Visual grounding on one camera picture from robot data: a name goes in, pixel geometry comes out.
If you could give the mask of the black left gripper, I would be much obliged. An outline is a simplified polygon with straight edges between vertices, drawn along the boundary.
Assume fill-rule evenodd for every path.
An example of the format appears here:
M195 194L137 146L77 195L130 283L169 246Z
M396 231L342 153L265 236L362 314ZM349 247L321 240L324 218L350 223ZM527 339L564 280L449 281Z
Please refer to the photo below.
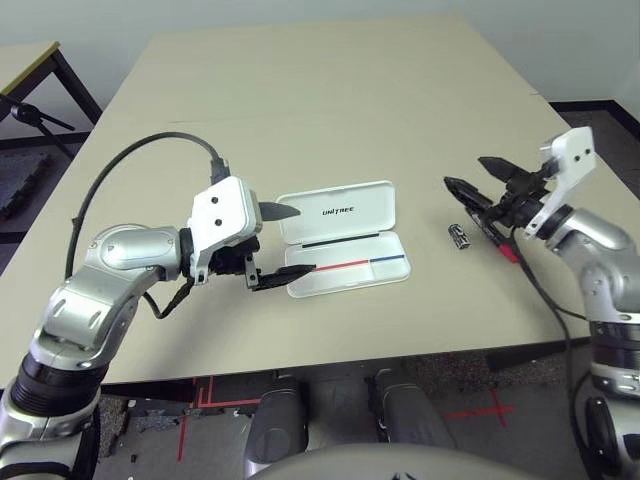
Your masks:
M263 221L282 221L301 214L295 207L276 202L260 202L259 211ZM259 249L256 237L232 247L225 246L213 254L212 272L216 275L244 276L249 289L262 291L286 286L316 269L315 264L299 264L284 266L273 273L262 275L254 261L254 254Z

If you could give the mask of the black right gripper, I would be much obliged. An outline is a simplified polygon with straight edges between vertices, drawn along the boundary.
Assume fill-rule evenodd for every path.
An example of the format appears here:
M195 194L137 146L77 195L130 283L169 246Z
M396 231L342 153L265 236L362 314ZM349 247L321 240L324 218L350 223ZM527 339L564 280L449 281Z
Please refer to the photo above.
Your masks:
M505 184L505 192L497 204L459 178L445 177L447 190L466 209L483 214L486 224L526 227L542 208L542 198L549 193L545 174L529 172L501 157L479 157L478 161L492 177Z

